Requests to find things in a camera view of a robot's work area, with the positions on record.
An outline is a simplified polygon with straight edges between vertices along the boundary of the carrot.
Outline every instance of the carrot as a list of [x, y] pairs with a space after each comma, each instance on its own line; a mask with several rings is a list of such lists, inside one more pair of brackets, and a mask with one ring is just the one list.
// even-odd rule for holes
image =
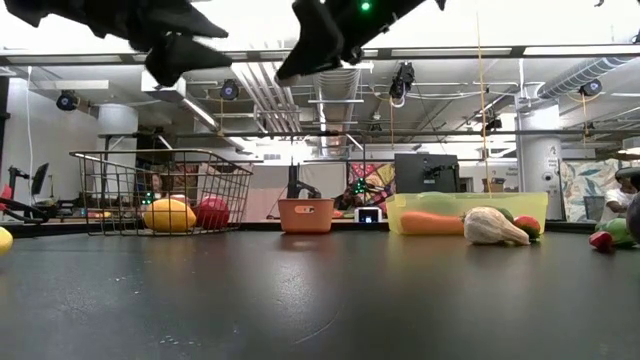
[[464, 235], [464, 223], [458, 216], [410, 211], [402, 214], [400, 225], [409, 235]]

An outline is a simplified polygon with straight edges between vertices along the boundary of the clear plastic bin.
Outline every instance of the clear plastic bin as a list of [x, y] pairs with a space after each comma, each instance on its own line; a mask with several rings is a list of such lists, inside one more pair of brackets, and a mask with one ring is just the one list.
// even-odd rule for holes
[[404, 234], [400, 217], [407, 211], [423, 211], [440, 215], [462, 216], [478, 206], [493, 206], [509, 210], [514, 216], [528, 215], [540, 223], [544, 232], [547, 215], [547, 193], [458, 193], [428, 192], [421, 194], [396, 194], [386, 200], [389, 228]]

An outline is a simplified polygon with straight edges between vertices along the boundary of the small screen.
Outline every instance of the small screen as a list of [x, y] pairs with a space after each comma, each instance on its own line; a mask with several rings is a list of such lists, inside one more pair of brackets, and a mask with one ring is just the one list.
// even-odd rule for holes
[[358, 210], [358, 222], [371, 224], [380, 222], [380, 212], [378, 209], [360, 209]]

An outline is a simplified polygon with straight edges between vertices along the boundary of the chair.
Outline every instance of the chair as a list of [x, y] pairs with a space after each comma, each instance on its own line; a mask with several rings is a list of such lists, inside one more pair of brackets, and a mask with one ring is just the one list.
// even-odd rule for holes
[[587, 220], [600, 221], [604, 205], [604, 196], [585, 196], [584, 208], [587, 213]]

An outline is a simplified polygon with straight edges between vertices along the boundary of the white pillar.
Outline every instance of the white pillar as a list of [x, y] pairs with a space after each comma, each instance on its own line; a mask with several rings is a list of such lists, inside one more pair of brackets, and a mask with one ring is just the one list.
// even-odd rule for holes
[[[100, 126], [100, 134], [132, 134], [138, 131], [138, 111], [126, 105], [105, 104], [100, 106], [98, 114], [98, 124]], [[138, 141], [134, 138], [113, 137], [109, 142], [111, 151], [133, 151], [136, 150]], [[105, 150], [105, 139], [98, 139], [96, 149]], [[124, 197], [125, 201], [132, 201], [135, 186], [135, 172], [132, 168], [136, 165], [136, 155], [130, 154], [109, 154], [107, 161], [122, 166], [109, 165], [106, 167], [107, 184], [105, 186], [105, 198], [115, 199], [118, 194]], [[94, 171], [96, 174], [102, 174], [104, 167], [96, 164]], [[102, 182], [100, 178], [96, 178], [94, 191], [99, 198], [101, 195]]]
[[[518, 109], [519, 130], [559, 130], [560, 110], [557, 103], [549, 107]], [[522, 135], [516, 137], [520, 191], [549, 194], [547, 219], [562, 219], [560, 161], [562, 142], [559, 136]]]

